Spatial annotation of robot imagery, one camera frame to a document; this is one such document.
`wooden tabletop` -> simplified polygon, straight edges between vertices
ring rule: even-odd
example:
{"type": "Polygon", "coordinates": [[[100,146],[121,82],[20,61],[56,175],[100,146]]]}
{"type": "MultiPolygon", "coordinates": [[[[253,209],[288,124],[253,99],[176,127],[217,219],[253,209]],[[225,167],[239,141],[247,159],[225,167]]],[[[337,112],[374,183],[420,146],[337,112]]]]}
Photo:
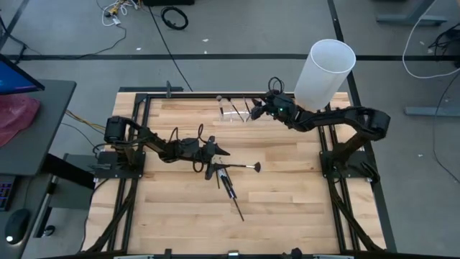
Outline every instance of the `wooden tabletop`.
{"type": "MultiPolygon", "coordinates": [[[[114,115],[130,117],[134,96],[119,93],[114,115]]],[[[234,103],[239,111],[244,110],[241,99],[234,103]]],[[[337,93],[331,105],[349,106],[347,93],[337,93]]],[[[229,250],[281,254],[294,247],[305,254],[339,252],[328,185],[318,158],[317,130],[288,130],[265,115],[255,122],[243,123],[236,117],[233,122],[222,122],[215,99],[152,101],[148,126],[166,140],[174,127],[179,127],[179,138],[196,137],[200,123],[204,124],[203,139],[214,135],[219,146],[231,153],[222,157],[224,162],[262,164],[260,173],[229,169],[245,221],[225,190],[217,188],[215,178],[206,181],[204,173],[194,173],[189,162],[163,163],[145,148],[147,162],[137,190],[129,254],[162,254],[165,248],[172,248],[174,254],[224,254],[229,250]]],[[[338,125],[336,131],[342,142],[354,134],[346,125],[338,125]]],[[[371,186],[363,178],[347,183],[357,221],[384,247],[371,186]]],[[[119,180],[110,180],[94,194],[83,249],[96,241],[111,220],[118,185],[119,180]]],[[[346,220],[342,222],[351,249],[346,220]]]]}

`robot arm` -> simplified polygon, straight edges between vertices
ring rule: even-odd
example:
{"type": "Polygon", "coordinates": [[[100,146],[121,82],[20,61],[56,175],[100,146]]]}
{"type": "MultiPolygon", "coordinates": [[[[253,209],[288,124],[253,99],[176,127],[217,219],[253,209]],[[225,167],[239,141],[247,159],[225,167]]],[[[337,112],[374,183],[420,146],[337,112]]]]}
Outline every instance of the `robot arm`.
{"type": "Polygon", "coordinates": [[[230,155],[230,153],[222,150],[216,143],[216,138],[210,136],[207,141],[201,139],[200,135],[203,131],[203,125],[200,125],[197,138],[185,138],[182,140],[176,139],[166,142],[158,137],[157,133],[151,132],[148,127],[143,127],[135,121],[125,117],[114,116],[107,119],[106,132],[104,141],[112,145],[119,154],[120,160],[124,160],[127,166],[137,167],[143,163],[142,149],[134,150],[133,145],[145,145],[146,147],[158,153],[158,157],[165,163],[173,163],[177,160],[185,160],[193,163],[193,170],[201,172],[206,165],[205,179],[210,180],[214,172],[221,168],[230,166],[253,168],[257,172],[260,171],[260,164],[255,165],[223,165],[213,163],[214,155],[230,155]],[[137,131],[137,139],[132,142],[126,142],[124,136],[127,127],[137,131]],[[201,164],[200,168],[196,168],[196,164],[201,164]]]}
{"type": "Polygon", "coordinates": [[[348,107],[329,112],[310,112],[295,104],[283,92],[270,90],[261,101],[252,99],[251,118],[268,114],[284,123],[288,129],[307,132],[315,127],[347,124],[356,130],[355,136],[334,148],[334,159],[345,163],[349,156],[366,142],[381,140],[387,134],[390,117],[384,112],[364,107],[348,107]]]}

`desk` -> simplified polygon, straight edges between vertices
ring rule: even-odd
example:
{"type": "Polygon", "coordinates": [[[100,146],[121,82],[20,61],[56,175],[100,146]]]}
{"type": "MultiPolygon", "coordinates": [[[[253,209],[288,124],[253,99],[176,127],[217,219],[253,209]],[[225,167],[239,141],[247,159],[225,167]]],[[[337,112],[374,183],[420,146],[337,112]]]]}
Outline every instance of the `desk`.
{"type": "MultiPolygon", "coordinates": [[[[131,117],[135,95],[119,93],[113,115],[131,117]]],[[[233,102],[244,109],[241,99],[233,102]]],[[[331,105],[349,106],[347,93],[337,93],[331,105]]],[[[220,122],[215,99],[153,99],[150,104],[148,127],[166,140],[176,126],[179,138],[196,137],[200,123],[204,124],[203,139],[215,135],[219,146],[231,153],[222,157],[224,162],[262,164],[260,173],[229,170],[245,222],[225,190],[217,189],[215,178],[205,181],[203,173],[193,172],[191,163],[163,163],[145,148],[147,161],[138,184],[128,254],[163,254],[165,248],[172,248],[173,254],[225,254],[229,250],[281,254],[294,247],[305,254],[339,252],[328,185],[318,156],[318,130],[288,130],[268,116],[255,122],[220,122]]],[[[339,141],[354,134],[346,125],[338,125],[336,131],[339,141]]],[[[363,178],[347,182],[356,219],[385,247],[370,184],[363,178]]],[[[112,179],[94,194],[84,250],[110,222],[118,185],[119,180],[112,179]]],[[[345,219],[342,222],[351,248],[345,219]]],[[[120,248],[121,229],[116,249],[120,248]]]]}
{"type": "MultiPolygon", "coordinates": [[[[378,22],[386,24],[397,24],[397,25],[415,25],[420,17],[425,14],[426,10],[436,0],[420,0],[417,1],[417,5],[409,14],[381,14],[377,16],[378,22]]],[[[447,22],[445,17],[424,15],[418,23],[419,26],[439,26],[442,23],[447,22]]]]}
{"type": "MultiPolygon", "coordinates": [[[[53,157],[57,159],[53,161],[53,165],[47,165],[47,161],[52,157],[48,154],[48,150],[70,102],[76,83],[52,80],[44,80],[40,83],[45,86],[45,91],[27,94],[40,100],[40,109],[33,123],[0,148],[0,174],[19,176],[18,183],[14,187],[14,196],[9,211],[0,212],[0,233],[2,233],[0,257],[2,258],[20,258],[22,256],[43,201],[50,192],[49,186],[52,175],[65,176],[66,173],[72,173],[72,169],[74,169],[73,166],[71,168],[59,167],[66,166],[66,163],[59,158],[53,157]],[[30,212],[27,231],[20,243],[10,245],[4,239],[5,225],[11,214],[22,208],[26,208],[30,212]]],[[[87,173],[85,171],[78,172],[82,175],[87,173]]],[[[89,174],[87,178],[92,183],[92,175],[89,174]]]]}

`white plastic tube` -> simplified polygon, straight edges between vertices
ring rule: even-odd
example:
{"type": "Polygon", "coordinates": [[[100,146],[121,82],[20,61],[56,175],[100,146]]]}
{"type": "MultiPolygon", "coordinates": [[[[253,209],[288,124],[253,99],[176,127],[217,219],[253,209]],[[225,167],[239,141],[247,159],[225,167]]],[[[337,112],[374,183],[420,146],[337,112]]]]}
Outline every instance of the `white plastic tube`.
{"type": "Polygon", "coordinates": [[[324,108],[356,61],[353,50],[343,42],[320,40],[315,43],[295,86],[296,103],[310,110],[324,108]]]}

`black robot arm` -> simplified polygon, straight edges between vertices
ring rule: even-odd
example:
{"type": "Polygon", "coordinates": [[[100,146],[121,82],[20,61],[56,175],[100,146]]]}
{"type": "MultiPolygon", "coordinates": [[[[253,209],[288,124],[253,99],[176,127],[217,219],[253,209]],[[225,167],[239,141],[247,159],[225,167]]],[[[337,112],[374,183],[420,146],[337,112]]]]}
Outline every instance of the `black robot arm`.
{"type": "MultiPolygon", "coordinates": [[[[371,238],[361,228],[358,221],[353,217],[351,210],[347,208],[335,187],[334,174],[329,172],[345,171],[350,156],[355,153],[361,146],[370,140],[381,140],[387,134],[390,117],[384,112],[364,107],[348,107],[326,112],[309,112],[295,104],[295,102],[286,96],[282,91],[270,89],[261,101],[252,99],[254,108],[251,110],[251,118],[258,119],[264,113],[271,115],[284,123],[289,129],[295,129],[300,132],[307,132],[315,127],[347,124],[356,130],[356,134],[345,143],[337,143],[328,157],[324,157],[325,163],[321,162],[323,174],[327,178],[331,190],[332,202],[337,205],[345,216],[349,225],[356,232],[359,239],[363,242],[368,250],[382,250],[374,244],[371,238]]],[[[366,163],[361,163],[363,169],[373,171],[373,176],[378,181],[378,173],[370,168],[366,163]]]]}
{"type": "Polygon", "coordinates": [[[201,172],[204,165],[206,165],[205,179],[210,180],[213,173],[221,168],[228,168],[230,166],[248,167],[256,171],[260,171],[260,164],[256,165],[223,165],[213,163],[214,155],[230,155],[225,150],[222,150],[216,143],[215,137],[210,136],[207,141],[201,139],[201,132],[203,125],[198,129],[197,138],[185,138],[179,140],[165,140],[158,137],[157,133],[150,131],[150,128],[143,127],[135,121],[125,117],[114,116],[107,119],[106,132],[104,141],[112,145],[112,147],[119,154],[120,160],[124,162],[125,166],[137,167],[143,166],[142,149],[134,149],[134,145],[145,145],[146,147],[158,153],[158,157],[165,163],[172,163],[177,160],[185,160],[193,163],[193,170],[201,172]],[[127,127],[137,131],[137,139],[131,142],[124,140],[127,127]]]}
{"type": "Polygon", "coordinates": [[[356,130],[355,136],[345,143],[339,143],[333,150],[336,162],[345,163],[349,156],[370,140],[381,140],[387,134],[390,116],[376,109],[348,107],[329,112],[310,112],[295,104],[283,92],[270,90],[261,101],[252,99],[254,108],[251,118],[258,119],[268,114],[284,123],[287,128],[307,132],[315,127],[347,124],[356,130]]]}

